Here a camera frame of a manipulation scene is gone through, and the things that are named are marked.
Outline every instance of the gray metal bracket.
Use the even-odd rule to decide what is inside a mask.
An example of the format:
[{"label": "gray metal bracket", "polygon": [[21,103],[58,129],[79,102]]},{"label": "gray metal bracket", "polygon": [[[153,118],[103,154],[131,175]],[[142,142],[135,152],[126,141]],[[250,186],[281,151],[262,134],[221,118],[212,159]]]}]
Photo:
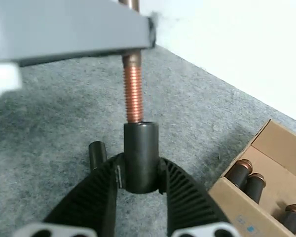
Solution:
[{"label": "gray metal bracket", "polygon": [[122,54],[154,43],[148,17],[109,0],[0,0],[0,63]]}]

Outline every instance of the bolt thread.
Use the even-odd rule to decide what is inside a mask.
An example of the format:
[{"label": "bolt thread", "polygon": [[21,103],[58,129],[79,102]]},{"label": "bolt thread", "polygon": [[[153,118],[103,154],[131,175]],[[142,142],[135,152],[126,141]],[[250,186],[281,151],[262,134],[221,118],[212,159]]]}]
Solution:
[{"label": "bolt thread", "polygon": [[124,84],[127,121],[141,122],[144,119],[141,67],[125,67]]}]

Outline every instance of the cardboard box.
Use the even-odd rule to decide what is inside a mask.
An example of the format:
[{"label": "cardboard box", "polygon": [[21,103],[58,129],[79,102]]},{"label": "cardboard box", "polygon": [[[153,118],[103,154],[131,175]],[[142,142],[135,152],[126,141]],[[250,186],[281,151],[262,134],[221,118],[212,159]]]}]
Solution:
[{"label": "cardboard box", "polygon": [[[252,162],[266,180],[259,205],[224,176],[239,159]],[[244,237],[293,237],[277,219],[296,203],[296,135],[268,121],[209,191]]]}]

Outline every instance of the small black cylinder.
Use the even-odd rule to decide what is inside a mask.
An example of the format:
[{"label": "small black cylinder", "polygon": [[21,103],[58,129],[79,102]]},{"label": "small black cylinder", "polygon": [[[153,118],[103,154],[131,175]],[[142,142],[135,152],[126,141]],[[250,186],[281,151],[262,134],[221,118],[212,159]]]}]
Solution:
[{"label": "small black cylinder", "polygon": [[243,189],[247,177],[252,172],[252,164],[247,159],[238,160],[225,177],[238,188]]},{"label": "small black cylinder", "polygon": [[247,179],[247,184],[244,188],[244,193],[258,204],[260,202],[262,190],[265,187],[265,185],[265,179],[261,174],[251,174]]},{"label": "small black cylinder", "polygon": [[89,145],[90,169],[96,169],[102,163],[107,161],[107,151],[103,142],[92,142]]},{"label": "small black cylinder", "polygon": [[296,235],[296,204],[289,205],[285,209],[285,215],[280,222],[294,235]]},{"label": "small black cylinder", "polygon": [[159,131],[153,122],[124,124],[125,189],[145,194],[158,189]]}]

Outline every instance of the carpeted floor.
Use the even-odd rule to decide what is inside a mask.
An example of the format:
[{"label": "carpeted floor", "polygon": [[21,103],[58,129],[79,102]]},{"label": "carpeted floor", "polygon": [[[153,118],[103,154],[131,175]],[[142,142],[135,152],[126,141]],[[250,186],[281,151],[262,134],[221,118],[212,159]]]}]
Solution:
[{"label": "carpeted floor", "polygon": [[[143,52],[145,118],[159,123],[160,155],[207,188],[269,118],[296,121],[171,52]],[[87,147],[123,151],[120,57],[23,68],[23,89],[0,98],[0,237],[42,220],[89,172]],[[166,233],[166,199],[118,195],[116,236]]]}]

